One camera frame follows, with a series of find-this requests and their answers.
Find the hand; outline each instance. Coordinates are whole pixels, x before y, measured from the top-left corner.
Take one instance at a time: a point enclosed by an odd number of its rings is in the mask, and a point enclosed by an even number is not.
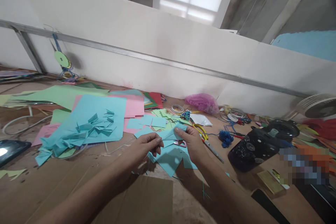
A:
[[[190,160],[194,164],[197,165],[203,158],[209,156],[200,137],[200,133],[195,128],[188,126],[185,132],[178,127],[175,127],[174,130],[176,134],[182,137],[187,143]]]
[[[163,148],[162,138],[155,132],[140,136],[132,145],[123,153],[131,165],[139,164],[150,151],[154,157],[156,154],[161,154],[161,147]]]

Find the fan grille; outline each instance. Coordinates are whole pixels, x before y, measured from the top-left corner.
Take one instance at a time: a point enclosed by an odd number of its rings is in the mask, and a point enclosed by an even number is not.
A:
[[[308,118],[328,117],[336,114],[336,97],[316,94],[299,102],[295,110]]]

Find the scissor blade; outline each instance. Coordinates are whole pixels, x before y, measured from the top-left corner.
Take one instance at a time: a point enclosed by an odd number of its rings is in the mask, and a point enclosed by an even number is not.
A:
[[[204,141],[205,145],[209,148],[209,150],[211,150],[211,152],[222,162],[224,163],[223,159],[217,154],[217,152],[215,151],[215,149],[211,146],[211,144],[209,143],[209,141]]]

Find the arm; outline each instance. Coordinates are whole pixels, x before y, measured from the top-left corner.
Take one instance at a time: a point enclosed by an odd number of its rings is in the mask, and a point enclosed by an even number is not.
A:
[[[156,153],[161,154],[160,147],[163,147],[163,142],[156,133],[139,137],[123,155],[44,215],[37,224],[85,223],[106,200],[106,196],[115,189],[116,184],[127,179],[134,166],[138,165],[149,151],[154,156]]]
[[[197,166],[218,200],[225,206],[226,214],[234,223],[269,223],[276,220],[253,198],[246,195],[211,159],[196,129],[188,127],[186,132],[175,128],[176,133],[187,143],[191,161]]]

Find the right hand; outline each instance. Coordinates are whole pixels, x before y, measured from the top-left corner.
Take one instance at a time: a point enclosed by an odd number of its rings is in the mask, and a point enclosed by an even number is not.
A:
[[[174,131],[187,143],[190,160],[198,164],[202,159],[208,157],[208,153],[200,137],[200,133],[193,127],[188,126],[186,131],[175,127]]]

